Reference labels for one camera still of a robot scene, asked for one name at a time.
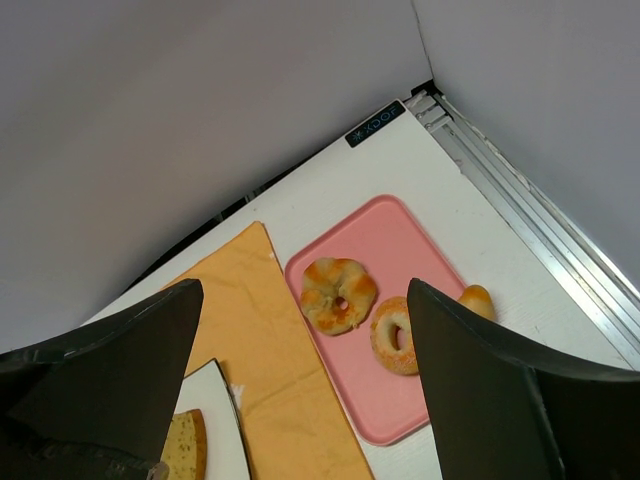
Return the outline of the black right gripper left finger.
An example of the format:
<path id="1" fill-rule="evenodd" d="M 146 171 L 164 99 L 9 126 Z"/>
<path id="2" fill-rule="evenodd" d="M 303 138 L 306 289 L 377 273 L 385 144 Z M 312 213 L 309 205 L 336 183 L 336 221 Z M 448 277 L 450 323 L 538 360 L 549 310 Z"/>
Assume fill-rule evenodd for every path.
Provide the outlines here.
<path id="1" fill-rule="evenodd" d="M 187 279 L 1 356 L 4 479 L 147 479 L 161 453 L 204 299 Z"/>

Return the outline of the seeded bread slice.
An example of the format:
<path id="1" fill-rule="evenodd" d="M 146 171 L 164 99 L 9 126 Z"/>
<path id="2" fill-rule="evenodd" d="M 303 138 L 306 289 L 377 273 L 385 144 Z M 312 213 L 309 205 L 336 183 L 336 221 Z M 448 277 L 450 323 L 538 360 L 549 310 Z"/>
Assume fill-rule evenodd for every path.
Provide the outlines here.
<path id="1" fill-rule="evenodd" d="M 204 480 L 207 466 L 207 435 L 202 411 L 174 414 L 161 455 L 169 480 Z"/>

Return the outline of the sugared ring donut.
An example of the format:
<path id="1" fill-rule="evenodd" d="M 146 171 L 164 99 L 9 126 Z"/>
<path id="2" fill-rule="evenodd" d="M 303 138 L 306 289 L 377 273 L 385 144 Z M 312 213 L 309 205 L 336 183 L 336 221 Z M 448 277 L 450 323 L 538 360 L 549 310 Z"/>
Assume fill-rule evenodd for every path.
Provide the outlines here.
<path id="1" fill-rule="evenodd" d="M 370 342 L 376 360 L 391 373 L 418 374 L 407 300 L 402 296 L 383 301 L 374 313 Z"/>

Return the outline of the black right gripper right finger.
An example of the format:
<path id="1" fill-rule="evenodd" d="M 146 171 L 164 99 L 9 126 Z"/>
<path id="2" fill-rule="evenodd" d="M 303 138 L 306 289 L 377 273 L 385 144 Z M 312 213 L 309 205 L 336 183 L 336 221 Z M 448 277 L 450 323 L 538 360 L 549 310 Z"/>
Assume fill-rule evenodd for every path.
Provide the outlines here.
<path id="1" fill-rule="evenodd" d="M 635 479 L 639 375 L 549 348 L 413 279 L 419 376 L 446 479 Z"/>

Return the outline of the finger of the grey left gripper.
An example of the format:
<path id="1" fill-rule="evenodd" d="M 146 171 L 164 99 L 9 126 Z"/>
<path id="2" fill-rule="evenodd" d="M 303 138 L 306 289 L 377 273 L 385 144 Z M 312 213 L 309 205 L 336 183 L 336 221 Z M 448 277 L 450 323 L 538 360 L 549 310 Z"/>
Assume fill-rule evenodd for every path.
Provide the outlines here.
<path id="1" fill-rule="evenodd" d="M 165 462 L 160 461 L 149 470 L 147 480 L 167 480 L 169 474 L 169 466 Z"/>

